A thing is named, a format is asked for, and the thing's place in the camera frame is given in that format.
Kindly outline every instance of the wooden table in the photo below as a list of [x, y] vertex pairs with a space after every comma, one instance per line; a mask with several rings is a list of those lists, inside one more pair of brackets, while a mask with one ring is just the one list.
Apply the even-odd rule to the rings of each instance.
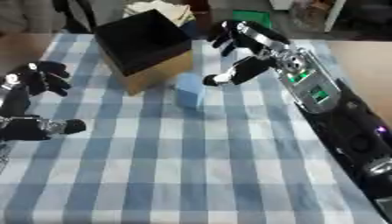
[[392, 43], [329, 41], [328, 45], [353, 82], [355, 93], [392, 127]]
[[[51, 34], [19, 34], [0, 38], [0, 74], [39, 59]], [[329, 41], [334, 56], [353, 82], [353, 90], [392, 127], [392, 43]]]

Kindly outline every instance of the table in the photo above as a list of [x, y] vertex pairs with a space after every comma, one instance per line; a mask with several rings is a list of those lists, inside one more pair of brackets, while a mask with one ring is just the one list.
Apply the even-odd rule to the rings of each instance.
[[[297, 43], [347, 78], [325, 42]], [[247, 55], [193, 44], [198, 73]], [[43, 59], [66, 63], [73, 89], [41, 95], [31, 112], [88, 130], [15, 143], [0, 175], [2, 222], [383, 223], [273, 74], [210, 87], [195, 111], [164, 85], [128, 97], [90, 35], [57, 36]]]

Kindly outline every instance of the floor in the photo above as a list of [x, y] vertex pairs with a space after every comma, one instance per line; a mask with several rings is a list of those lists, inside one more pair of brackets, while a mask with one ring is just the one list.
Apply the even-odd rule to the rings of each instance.
[[[125, 3], [149, 0], [90, 0], [93, 3], [98, 24], [116, 21], [123, 15]], [[179, 4], [181, 0], [166, 0]], [[357, 33], [352, 31], [332, 31], [329, 33], [302, 31], [293, 25], [287, 11], [272, 10], [269, 0], [209, 0], [213, 9], [213, 21], [230, 18], [233, 9], [268, 11], [273, 28], [291, 39], [352, 39]]]

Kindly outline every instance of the green object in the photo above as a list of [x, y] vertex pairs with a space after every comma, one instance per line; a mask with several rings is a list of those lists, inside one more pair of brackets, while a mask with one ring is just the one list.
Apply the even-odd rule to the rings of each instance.
[[311, 91], [311, 97], [316, 101], [316, 102], [321, 102], [325, 98], [328, 97], [328, 93], [326, 93], [321, 86], [316, 86], [314, 87]]
[[270, 14], [257, 10], [233, 10], [233, 20], [254, 21], [267, 28], [272, 27]]
[[305, 78], [305, 77], [308, 76], [309, 74], [308, 74], [308, 73], [301, 73], [300, 75], [301, 75], [302, 78]]

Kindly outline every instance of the cardboard box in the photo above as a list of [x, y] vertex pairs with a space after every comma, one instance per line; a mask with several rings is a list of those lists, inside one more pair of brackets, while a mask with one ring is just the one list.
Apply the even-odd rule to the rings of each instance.
[[95, 38], [130, 95], [193, 67], [191, 39], [157, 10], [99, 26]]

